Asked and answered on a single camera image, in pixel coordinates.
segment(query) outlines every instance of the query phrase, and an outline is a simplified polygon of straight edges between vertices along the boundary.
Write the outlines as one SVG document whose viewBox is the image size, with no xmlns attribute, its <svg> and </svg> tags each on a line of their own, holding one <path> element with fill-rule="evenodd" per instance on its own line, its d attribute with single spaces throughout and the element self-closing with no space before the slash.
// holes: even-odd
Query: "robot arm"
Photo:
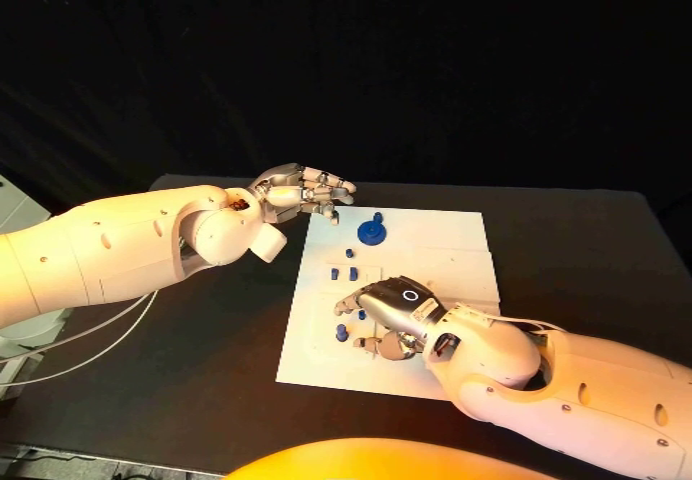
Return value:
<svg viewBox="0 0 692 480">
<path fill-rule="evenodd" d="M 86 203 L 0 235 L 0 328 L 40 313 L 135 298 L 249 249 L 270 262 L 285 237 L 268 223 L 298 211 L 338 221 L 350 182 L 296 164 L 247 189 L 195 186 Z"/>
<path fill-rule="evenodd" d="M 392 360 L 419 352 L 471 418 L 622 475 L 692 478 L 688 368 L 608 340 L 524 332 L 465 305 L 446 310 L 404 277 L 357 290 L 334 313 L 355 308 L 389 332 L 354 346 Z"/>
</svg>

